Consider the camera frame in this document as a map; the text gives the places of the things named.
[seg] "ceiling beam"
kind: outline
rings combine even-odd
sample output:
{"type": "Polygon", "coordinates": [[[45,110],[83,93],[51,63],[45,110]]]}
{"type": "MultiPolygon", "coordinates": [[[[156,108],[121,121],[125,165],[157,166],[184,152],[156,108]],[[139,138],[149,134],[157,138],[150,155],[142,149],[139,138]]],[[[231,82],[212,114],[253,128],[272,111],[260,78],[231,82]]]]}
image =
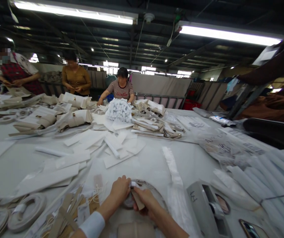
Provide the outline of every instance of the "ceiling beam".
{"type": "Polygon", "coordinates": [[[35,15],[38,19],[40,19],[49,29],[55,33],[59,38],[61,38],[64,42],[67,42],[70,46],[72,46],[74,49],[79,51],[81,54],[83,54],[88,60],[91,60],[91,55],[88,54],[85,50],[77,46],[71,39],[69,39],[68,36],[63,34],[60,30],[58,30],[56,27],[52,26],[49,22],[47,22],[45,19],[38,16],[36,13],[32,12],[33,15],[35,15]]]}
{"type": "Polygon", "coordinates": [[[169,69],[171,67],[174,67],[174,66],[176,66],[176,65],[178,65],[178,64],[180,64],[180,63],[182,63],[182,62],[184,62],[186,60],[189,60],[189,59],[193,58],[194,56],[197,56],[197,55],[199,55],[199,54],[201,54],[201,53],[203,53],[203,52],[205,52],[205,51],[215,47],[218,44],[219,44],[219,41],[218,40],[214,40],[214,41],[210,42],[209,44],[206,44],[206,45],[200,47],[199,49],[189,53],[188,55],[186,55],[184,57],[181,57],[180,59],[170,63],[167,66],[167,69],[169,69]]]}

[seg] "brown fabric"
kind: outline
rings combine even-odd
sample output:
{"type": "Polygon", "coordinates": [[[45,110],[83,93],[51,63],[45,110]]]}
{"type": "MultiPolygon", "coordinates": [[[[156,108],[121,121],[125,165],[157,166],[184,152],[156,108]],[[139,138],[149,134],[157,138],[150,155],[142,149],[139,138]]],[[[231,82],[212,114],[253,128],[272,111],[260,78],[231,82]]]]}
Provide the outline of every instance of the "brown fabric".
{"type": "Polygon", "coordinates": [[[284,96],[271,94],[268,97],[258,97],[237,119],[252,117],[284,122],[284,96]]]}
{"type": "Polygon", "coordinates": [[[281,43],[280,53],[250,73],[239,75],[237,78],[250,85],[264,85],[284,75],[284,42],[281,43]]]}

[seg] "clothing pile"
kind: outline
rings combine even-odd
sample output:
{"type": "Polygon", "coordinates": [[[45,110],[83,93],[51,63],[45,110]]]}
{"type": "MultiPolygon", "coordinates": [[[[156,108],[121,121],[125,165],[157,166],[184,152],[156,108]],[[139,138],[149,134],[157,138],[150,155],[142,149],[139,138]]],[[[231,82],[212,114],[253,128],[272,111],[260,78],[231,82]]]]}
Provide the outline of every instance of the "clothing pile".
{"type": "Polygon", "coordinates": [[[48,83],[61,83],[62,74],[60,71],[50,71],[42,73],[39,81],[44,81],[48,83]]]}

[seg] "roof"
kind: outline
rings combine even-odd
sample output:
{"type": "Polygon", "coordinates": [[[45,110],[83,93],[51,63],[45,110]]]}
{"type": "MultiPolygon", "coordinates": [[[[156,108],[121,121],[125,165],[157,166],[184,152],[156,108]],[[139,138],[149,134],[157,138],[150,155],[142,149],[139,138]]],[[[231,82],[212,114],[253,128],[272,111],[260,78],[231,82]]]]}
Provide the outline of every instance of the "roof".
{"type": "MultiPolygon", "coordinates": [[[[54,3],[60,5],[66,2],[60,0],[54,3]]],[[[139,16],[138,23],[120,24],[12,7],[19,21],[15,23],[7,1],[1,1],[0,40],[12,38],[16,51],[37,53],[43,63],[59,63],[61,59],[57,55],[65,49],[74,49],[83,63],[101,65],[102,61],[108,60],[119,63],[120,67],[131,66],[132,69],[152,65],[162,71],[170,68],[200,72],[219,65],[249,65],[264,46],[178,34],[173,30],[178,20],[284,34],[284,0],[72,2],[135,13],[139,16]],[[155,19],[150,24],[143,23],[144,13],[153,13],[155,19]],[[167,47],[170,38],[172,43],[167,47]],[[214,44],[198,51],[190,59],[168,67],[213,41],[214,44]]]]}

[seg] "worker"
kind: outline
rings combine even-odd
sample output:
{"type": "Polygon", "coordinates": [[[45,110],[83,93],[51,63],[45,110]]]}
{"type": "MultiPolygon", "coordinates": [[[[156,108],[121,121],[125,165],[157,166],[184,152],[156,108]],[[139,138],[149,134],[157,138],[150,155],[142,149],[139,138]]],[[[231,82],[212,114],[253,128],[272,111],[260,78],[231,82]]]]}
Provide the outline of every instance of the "worker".
{"type": "Polygon", "coordinates": [[[111,93],[117,99],[127,99],[128,102],[133,102],[134,100],[134,89],[133,85],[128,82],[128,70],[124,67],[118,70],[118,80],[110,83],[109,87],[100,96],[97,105],[103,105],[103,100],[111,93]]]}
{"type": "Polygon", "coordinates": [[[6,87],[23,86],[32,94],[39,95],[44,93],[39,78],[40,73],[28,59],[0,45],[0,81],[6,87]]]}
{"type": "MultiPolygon", "coordinates": [[[[75,231],[71,238],[98,238],[110,217],[117,208],[125,201],[130,193],[130,178],[123,175],[112,185],[109,196],[102,205],[93,212],[88,219],[75,231]]],[[[140,211],[141,215],[148,216],[166,238],[188,238],[189,235],[174,221],[174,219],[161,207],[150,190],[141,190],[134,187],[145,208],[140,211]]]]}
{"type": "Polygon", "coordinates": [[[63,53],[67,65],[62,68],[62,84],[71,94],[89,96],[91,81],[87,70],[78,65],[76,54],[70,50],[63,53]]]}

